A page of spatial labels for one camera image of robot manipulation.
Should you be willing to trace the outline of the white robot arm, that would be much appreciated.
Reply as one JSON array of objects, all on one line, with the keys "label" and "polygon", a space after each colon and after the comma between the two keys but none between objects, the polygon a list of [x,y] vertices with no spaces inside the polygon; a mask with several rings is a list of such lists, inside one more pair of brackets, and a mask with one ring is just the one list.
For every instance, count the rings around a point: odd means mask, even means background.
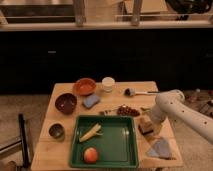
[{"label": "white robot arm", "polygon": [[213,119],[184,105],[185,96],[180,90],[158,93],[149,117],[154,124],[161,124],[167,116],[175,116],[213,144]]}]

